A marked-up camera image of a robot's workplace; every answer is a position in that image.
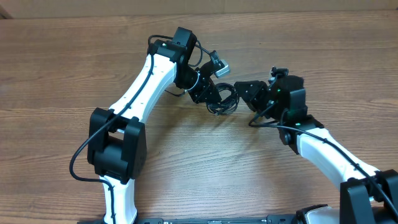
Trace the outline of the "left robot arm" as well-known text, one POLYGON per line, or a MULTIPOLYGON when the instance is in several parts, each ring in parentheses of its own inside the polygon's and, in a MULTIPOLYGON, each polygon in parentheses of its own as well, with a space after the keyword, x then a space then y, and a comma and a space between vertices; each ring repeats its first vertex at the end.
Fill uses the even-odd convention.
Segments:
POLYGON ((202 49, 191 30, 178 27, 172 37, 148 38, 146 61, 133 84, 108 109, 96 108, 90 117, 85 147, 88 163, 104 187, 106 211, 102 223, 136 221, 134 186, 146 161, 146 122, 166 88, 173 83, 194 103, 215 105, 221 97, 211 76, 220 78, 228 73, 228 63, 216 51, 202 49), (207 54, 209 62, 191 65, 195 48, 207 54))

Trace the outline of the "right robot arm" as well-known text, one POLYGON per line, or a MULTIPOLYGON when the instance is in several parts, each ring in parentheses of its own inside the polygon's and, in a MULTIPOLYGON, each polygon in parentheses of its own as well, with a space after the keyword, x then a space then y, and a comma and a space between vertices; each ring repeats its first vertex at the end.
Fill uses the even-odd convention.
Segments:
POLYGON ((276 128, 283 144, 310 161, 340 192, 340 207, 297 210, 292 223, 397 223, 397 172, 381 171, 345 149, 307 113, 303 78, 236 82, 238 96, 256 112, 253 128, 276 128))

